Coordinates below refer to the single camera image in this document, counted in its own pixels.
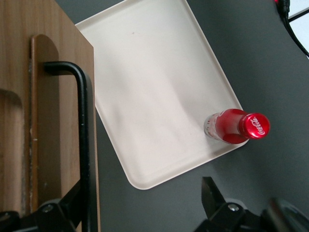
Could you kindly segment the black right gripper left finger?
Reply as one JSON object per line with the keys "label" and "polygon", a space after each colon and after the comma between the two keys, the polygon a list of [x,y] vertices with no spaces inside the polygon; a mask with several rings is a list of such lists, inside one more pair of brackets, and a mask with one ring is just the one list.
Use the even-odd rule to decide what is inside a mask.
{"label": "black right gripper left finger", "polygon": [[81,223],[81,193],[78,181],[59,201],[44,203],[21,219],[23,232],[75,232]]}

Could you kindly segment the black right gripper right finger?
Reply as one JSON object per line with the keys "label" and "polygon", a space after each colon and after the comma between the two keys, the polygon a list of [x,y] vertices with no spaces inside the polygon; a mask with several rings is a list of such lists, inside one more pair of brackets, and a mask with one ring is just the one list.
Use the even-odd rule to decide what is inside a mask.
{"label": "black right gripper right finger", "polygon": [[201,201],[207,218],[196,232],[260,232],[260,217],[238,203],[227,202],[211,177],[203,177]]}

